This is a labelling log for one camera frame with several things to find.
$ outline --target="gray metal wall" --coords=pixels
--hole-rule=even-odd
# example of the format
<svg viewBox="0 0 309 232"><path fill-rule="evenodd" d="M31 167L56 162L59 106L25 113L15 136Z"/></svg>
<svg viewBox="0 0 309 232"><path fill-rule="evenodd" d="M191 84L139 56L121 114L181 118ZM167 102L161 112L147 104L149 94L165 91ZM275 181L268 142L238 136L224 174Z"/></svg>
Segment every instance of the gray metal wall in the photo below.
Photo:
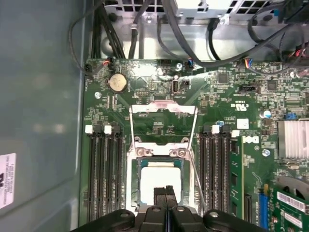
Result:
<svg viewBox="0 0 309 232"><path fill-rule="evenodd" d="M0 155L17 154L2 232L77 226L81 82L67 34L83 8L84 0L0 1ZM78 54L82 29L74 30Z"/></svg>

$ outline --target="black cable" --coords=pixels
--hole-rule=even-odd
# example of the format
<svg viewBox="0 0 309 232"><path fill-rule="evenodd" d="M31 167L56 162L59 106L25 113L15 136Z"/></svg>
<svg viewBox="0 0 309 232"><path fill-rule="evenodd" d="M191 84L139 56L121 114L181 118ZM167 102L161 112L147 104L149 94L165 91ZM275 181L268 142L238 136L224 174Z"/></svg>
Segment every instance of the black cable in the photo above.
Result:
<svg viewBox="0 0 309 232"><path fill-rule="evenodd" d="M139 20L141 18L141 16L143 15L143 13L146 12L148 6L153 2L153 0L146 0L144 2L144 4L141 6L140 10L138 11L133 24L138 24ZM134 58L134 53L135 53L135 48L136 48L136 43L137 43L137 35L138 35L138 31L137 29L132 29L132 35L131 35L131 47L129 50L129 59L133 59Z"/></svg>
<svg viewBox="0 0 309 232"><path fill-rule="evenodd" d="M297 25L297 26L298 26L298 29L301 32L301 49L302 49L302 52L303 52L306 49L305 34L304 34L304 31L302 30L301 26L300 25ZM266 72L261 72L261 71L253 69L252 67L249 67L248 69L251 70L252 72L254 72L256 74L260 74L260 75L276 75L276 74L283 73L283 72L287 71L290 68L293 68L295 66L295 64L297 64L299 62L300 59L301 59L301 56L298 56L291 64L286 65L286 68L284 68L284 69L282 69L280 71L277 71L277 72L272 72L272 73L271 72L267 72L267 73Z"/></svg>
<svg viewBox="0 0 309 232"><path fill-rule="evenodd" d="M257 46L249 49L246 52L243 52L241 54L238 54L234 57L225 59L225 60L220 60L220 61L214 61L214 62L202 62L199 60L199 58L196 56L196 54L193 52L193 50L190 48L188 42L186 41L186 39L183 36L183 33L181 32L178 24L177 24L177 20L176 17L174 15L173 12L173 8L171 7L169 0L163 0L163 6L164 6L164 10L167 14L167 18L169 21L169 24L174 32L174 35L178 41L178 43L180 44L180 46L182 47L182 49L188 54L188 56L190 58L192 58L192 60L199 66L201 67L206 67L206 68L214 68L214 67L218 67L221 65L225 65L228 64L230 62L234 62L236 60L242 59L244 57L247 57L257 51L259 51L262 47L264 47L266 44L269 44L270 42L272 42L274 39L276 39L280 34L286 32L287 30L289 30L293 25L287 25L284 28L280 29L279 31L277 31L276 33L274 33L273 35L271 35L270 37L268 37L266 40L264 40L263 42L261 42L260 44L258 44Z"/></svg>
<svg viewBox="0 0 309 232"><path fill-rule="evenodd" d="M105 18L103 17L103 14L104 13L102 12L102 14L101 14L102 24L103 24L105 33L107 35L107 38L110 41L110 45L112 47L112 52L113 52L113 54L116 58L122 58L121 53L120 53L120 49L116 44L116 41L115 41L115 39L114 39L114 37L113 37L109 27L108 27L108 24L106 23Z"/></svg>
<svg viewBox="0 0 309 232"><path fill-rule="evenodd" d="M280 60L281 62L285 63L285 59L283 58L283 50L282 50L282 46L283 46L283 39L285 37L286 33L283 33L283 35L281 36L280 42L279 42L279 55L280 55Z"/></svg>
<svg viewBox="0 0 309 232"><path fill-rule="evenodd" d="M161 29L162 29L162 18L158 18L158 23L157 23L157 36L158 36L158 42L161 46L161 48L167 53L169 54L171 57L174 57L175 59L178 60L183 60L182 57L176 55L175 53L171 52L168 47L165 46L165 44L162 41L161 38Z"/></svg>
<svg viewBox="0 0 309 232"><path fill-rule="evenodd" d="M118 37L114 27L112 26L111 20L108 17L108 14L106 12L104 4L102 4L101 10L102 10L103 26L104 26L104 28L107 27L107 30L105 29L105 31L110 32L112 40L115 43L115 46L116 46L116 49L117 49L117 54L119 54L119 57L117 57L117 58L125 59L126 58L125 53L122 49L119 37Z"/></svg>
<svg viewBox="0 0 309 232"><path fill-rule="evenodd" d="M214 30L216 30L220 20L218 18L212 18L208 24L207 31L208 31L208 44L209 44L209 49L211 51L212 56L215 58L215 60L221 60L218 54L216 53L213 42L212 42L212 36Z"/></svg>
<svg viewBox="0 0 309 232"><path fill-rule="evenodd" d="M69 47L70 47L70 53L71 56L74 60L74 62L76 63L77 68L86 75L90 75L93 76L94 74L96 74L96 72L87 72L79 63L78 58L76 56L75 50L74 50L74 45L73 45L73 36L72 36L72 32L73 29L75 27L75 25L81 21L83 18L91 15L100 5L102 5L104 0L98 1L93 7L91 7L88 11L86 11L81 17L79 17L78 19L76 19L73 23L70 24L69 26L69 34L68 34L68 40L69 40Z"/></svg>
<svg viewBox="0 0 309 232"><path fill-rule="evenodd" d="M260 37L258 37L257 34L255 33L255 31L253 30L253 21L254 21L254 19L259 14L261 14L261 13L264 13L266 11L272 11L272 10L278 9L278 8L280 8L282 6L283 6L283 4L281 2L280 3L273 3L273 4L269 5L269 6L266 6L266 7L262 8L262 9L260 9L259 11L257 11L253 15L253 17L250 19L250 21L248 23L248 33L249 33L249 35L250 35L250 37L251 37L251 39L253 41L255 41L258 44L264 41ZM276 56L278 58L281 58L281 54L280 54L280 52L279 52L279 50L278 50L278 48L276 46L274 46L272 44L267 44L265 47L267 47L267 48L271 49L272 51L274 51Z"/></svg>

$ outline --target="motherboard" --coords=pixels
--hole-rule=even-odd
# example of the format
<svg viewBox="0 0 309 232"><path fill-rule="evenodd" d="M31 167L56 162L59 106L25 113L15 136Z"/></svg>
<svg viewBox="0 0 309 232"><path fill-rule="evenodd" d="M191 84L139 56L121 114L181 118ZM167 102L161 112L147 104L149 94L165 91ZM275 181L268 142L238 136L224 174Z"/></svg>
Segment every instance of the motherboard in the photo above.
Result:
<svg viewBox="0 0 309 232"><path fill-rule="evenodd" d="M307 70L137 59L86 68L97 74L84 82L80 226L136 212L154 204L154 188L173 186L178 204L200 215L218 209L270 231L309 231L309 201L292 191L309 181L309 150L297 146L309 144Z"/></svg>

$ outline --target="blue pcie slot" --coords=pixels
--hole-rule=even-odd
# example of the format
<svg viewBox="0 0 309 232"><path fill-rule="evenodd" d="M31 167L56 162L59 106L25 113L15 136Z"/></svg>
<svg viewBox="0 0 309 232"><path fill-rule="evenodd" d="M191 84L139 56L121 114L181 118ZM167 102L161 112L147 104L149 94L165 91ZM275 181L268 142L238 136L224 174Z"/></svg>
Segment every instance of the blue pcie slot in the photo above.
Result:
<svg viewBox="0 0 309 232"><path fill-rule="evenodd" d="M267 220L267 207L268 197L264 194L259 194L259 218L260 218L260 227L268 230L268 220Z"/></svg>

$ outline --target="chipset heatsink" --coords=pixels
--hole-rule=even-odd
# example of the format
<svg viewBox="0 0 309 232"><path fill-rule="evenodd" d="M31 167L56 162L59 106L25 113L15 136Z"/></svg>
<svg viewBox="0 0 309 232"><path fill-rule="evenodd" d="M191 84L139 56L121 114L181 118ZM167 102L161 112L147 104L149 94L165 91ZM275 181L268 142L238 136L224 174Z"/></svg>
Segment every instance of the chipset heatsink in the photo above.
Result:
<svg viewBox="0 0 309 232"><path fill-rule="evenodd" d="M280 157L309 158L309 121L279 121L278 133Z"/></svg>
<svg viewBox="0 0 309 232"><path fill-rule="evenodd" d="M174 166L148 166L141 170L140 199L147 205L154 205L154 188L173 186L176 200L181 200L181 170Z"/></svg>

